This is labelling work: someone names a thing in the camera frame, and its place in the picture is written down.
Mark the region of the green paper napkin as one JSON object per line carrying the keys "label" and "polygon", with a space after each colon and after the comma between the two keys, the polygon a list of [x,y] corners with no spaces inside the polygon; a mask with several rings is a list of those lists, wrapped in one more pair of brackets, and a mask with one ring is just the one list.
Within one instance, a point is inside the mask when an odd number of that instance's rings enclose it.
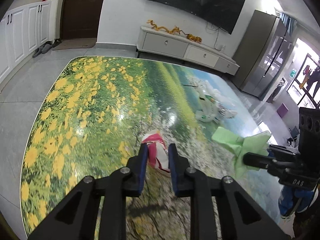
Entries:
{"label": "green paper napkin", "polygon": [[260,168],[251,167],[243,163],[243,156],[250,152],[260,156],[268,156],[268,140],[271,133],[264,131],[250,137],[241,137],[230,130],[218,127],[212,135],[212,140],[234,154],[232,159],[235,178],[241,178],[248,170],[259,171]]}

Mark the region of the red white paper wrapper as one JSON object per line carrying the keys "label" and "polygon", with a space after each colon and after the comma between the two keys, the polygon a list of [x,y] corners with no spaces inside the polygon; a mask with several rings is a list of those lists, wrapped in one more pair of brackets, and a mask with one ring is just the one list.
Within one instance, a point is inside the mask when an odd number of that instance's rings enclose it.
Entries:
{"label": "red white paper wrapper", "polygon": [[142,143],[148,147],[148,165],[160,174],[169,177],[168,151],[161,131],[154,129],[147,132],[142,138]]}

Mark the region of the purple stool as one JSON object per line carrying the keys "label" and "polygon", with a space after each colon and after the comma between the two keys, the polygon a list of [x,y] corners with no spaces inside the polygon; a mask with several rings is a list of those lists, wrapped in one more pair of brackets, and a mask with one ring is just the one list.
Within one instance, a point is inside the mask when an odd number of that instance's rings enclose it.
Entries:
{"label": "purple stool", "polygon": [[289,112],[289,109],[287,108],[287,106],[285,104],[281,104],[279,106],[279,108],[277,109],[277,113],[278,115],[283,118],[287,113]]}

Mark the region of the white crumpled plastic bag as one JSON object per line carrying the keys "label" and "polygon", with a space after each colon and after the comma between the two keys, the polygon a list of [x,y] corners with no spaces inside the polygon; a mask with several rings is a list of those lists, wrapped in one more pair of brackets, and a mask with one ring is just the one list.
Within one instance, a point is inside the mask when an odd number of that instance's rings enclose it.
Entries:
{"label": "white crumpled plastic bag", "polygon": [[201,87],[196,87],[199,95],[201,110],[195,112],[195,117],[201,122],[221,123],[225,119],[232,119],[237,115],[236,110],[228,109],[222,104],[225,99],[217,89],[206,91]]}

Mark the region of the grey double-door refrigerator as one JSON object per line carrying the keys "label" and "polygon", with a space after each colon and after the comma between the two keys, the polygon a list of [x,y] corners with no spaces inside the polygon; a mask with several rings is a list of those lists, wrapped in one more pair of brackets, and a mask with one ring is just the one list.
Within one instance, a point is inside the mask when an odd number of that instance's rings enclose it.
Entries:
{"label": "grey double-door refrigerator", "polygon": [[255,10],[233,55],[239,65],[232,82],[241,91],[263,101],[292,46],[283,21]]}

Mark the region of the golden lion ornament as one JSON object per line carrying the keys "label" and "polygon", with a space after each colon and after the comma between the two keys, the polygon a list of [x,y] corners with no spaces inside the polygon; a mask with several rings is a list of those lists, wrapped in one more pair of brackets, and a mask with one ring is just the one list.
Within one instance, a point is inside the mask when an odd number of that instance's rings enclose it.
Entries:
{"label": "golden lion ornament", "polygon": [[190,41],[193,42],[197,42],[197,43],[201,43],[202,42],[202,38],[198,37],[198,36],[194,36],[192,34],[187,34],[186,38]]}

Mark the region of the golden dragon ornament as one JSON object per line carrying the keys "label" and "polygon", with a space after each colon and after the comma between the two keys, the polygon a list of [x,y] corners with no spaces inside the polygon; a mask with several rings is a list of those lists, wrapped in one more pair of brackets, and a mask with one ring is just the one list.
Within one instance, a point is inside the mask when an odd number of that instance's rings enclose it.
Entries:
{"label": "golden dragon ornament", "polygon": [[178,34],[178,35],[186,35],[186,33],[180,29],[179,27],[177,26],[174,26],[172,29],[168,29],[167,27],[165,26],[158,26],[153,20],[147,20],[146,22],[147,24],[150,24],[151,25],[151,28],[156,30],[156,31],[165,31],[166,33],[169,33],[169,34],[172,34],[172,35],[175,35],[175,34]]}

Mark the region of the white grey TV cabinet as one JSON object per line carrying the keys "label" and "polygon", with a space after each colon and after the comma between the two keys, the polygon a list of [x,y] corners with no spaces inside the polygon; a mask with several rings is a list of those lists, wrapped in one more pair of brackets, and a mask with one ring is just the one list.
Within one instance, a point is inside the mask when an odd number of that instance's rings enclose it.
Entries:
{"label": "white grey TV cabinet", "polygon": [[232,76],[239,65],[231,58],[213,48],[190,41],[179,35],[156,31],[149,27],[140,28],[136,44],[139,52],[153,53],[199,64]]}

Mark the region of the grey slippers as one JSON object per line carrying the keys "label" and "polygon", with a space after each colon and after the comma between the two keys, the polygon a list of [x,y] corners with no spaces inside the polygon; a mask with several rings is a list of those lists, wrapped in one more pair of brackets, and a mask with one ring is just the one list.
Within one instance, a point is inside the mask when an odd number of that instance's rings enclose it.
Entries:
{"label": "grey slippers", "polygon": [[43,45],[39,46],[32,55],[32,58],[36,58],[41,54],[45,54],[48,51],[50,51],[52,48],[55,48],[61,43],[61,40],[59,38],[56,38],[54,41],[47,41]]}

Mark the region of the brown door mat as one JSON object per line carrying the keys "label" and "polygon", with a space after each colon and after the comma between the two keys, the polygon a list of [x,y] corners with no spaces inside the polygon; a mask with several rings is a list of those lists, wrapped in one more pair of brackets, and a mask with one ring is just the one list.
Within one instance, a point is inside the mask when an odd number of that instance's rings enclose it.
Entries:
{"label": "brown door mat", "polygon": [[63,40],[53,50],[66,50],[66,49],[89,49],[95,46],[96,38],[79,38],[71,40]]}

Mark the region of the white shoe cabinet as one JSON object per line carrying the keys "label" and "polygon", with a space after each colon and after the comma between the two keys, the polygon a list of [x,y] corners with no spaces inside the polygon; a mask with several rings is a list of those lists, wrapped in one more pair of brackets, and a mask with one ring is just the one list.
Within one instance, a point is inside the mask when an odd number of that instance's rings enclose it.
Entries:
{"label": "white shoe cabinet", "polygon": [[1,82],[36,48],[49,41],[51,1],[11,9],[1,19]]}

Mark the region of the dark brown entrance door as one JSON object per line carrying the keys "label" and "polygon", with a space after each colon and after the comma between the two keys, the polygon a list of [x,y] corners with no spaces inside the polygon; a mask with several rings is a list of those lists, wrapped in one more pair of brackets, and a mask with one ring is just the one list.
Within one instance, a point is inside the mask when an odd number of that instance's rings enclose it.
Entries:
{"label": "dark brown entrance door", "polygon": [[63,0],[60,37],[96,38],[103,0]]}

